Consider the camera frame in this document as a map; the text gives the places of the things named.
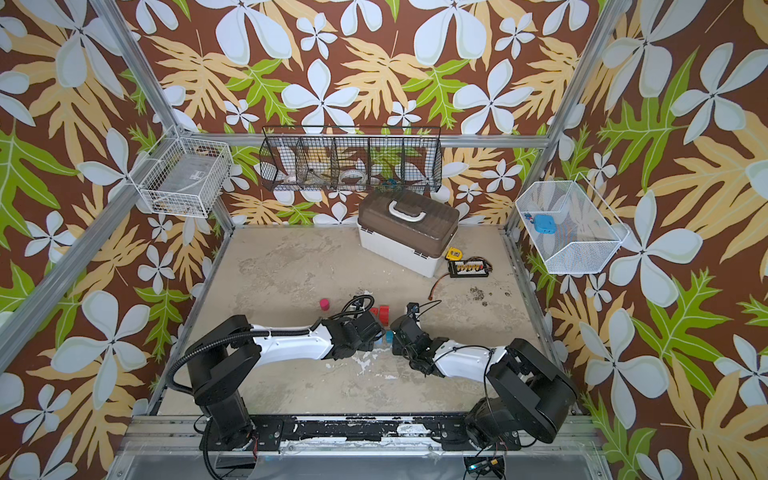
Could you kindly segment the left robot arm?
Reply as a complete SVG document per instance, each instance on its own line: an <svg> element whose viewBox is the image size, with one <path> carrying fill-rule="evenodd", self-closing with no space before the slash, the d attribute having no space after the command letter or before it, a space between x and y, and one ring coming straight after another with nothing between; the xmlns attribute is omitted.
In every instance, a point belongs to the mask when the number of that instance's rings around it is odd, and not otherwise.
<svg viewBox="0 0 768 480"><path fill-rule="evenodd" d="M166 372L167 387L189 395L206 418L202 450L232 451L255 438L240 387L264 365L293 360L342 360L370 351L384 335L366 310L321 318L300 328L268 328L234 315L201 337Z"/></svg>

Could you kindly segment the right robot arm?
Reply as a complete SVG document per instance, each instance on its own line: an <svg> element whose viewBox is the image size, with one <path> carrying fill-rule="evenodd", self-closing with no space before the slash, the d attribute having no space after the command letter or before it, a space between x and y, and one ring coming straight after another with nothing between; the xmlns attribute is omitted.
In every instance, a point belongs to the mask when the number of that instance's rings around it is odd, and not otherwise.
<svg viewBox="0 0 768 480"><path fill-rule="evenodd" d="M492 388L465 415L469 442L478 449L501 443L523 447L521 431L533 440L551 444L576 402L574 383L530 342L514 339L509 345L464 345L443 337L431 338L413 316L390 324L393 353L427 376L461 378Z"/></svg>

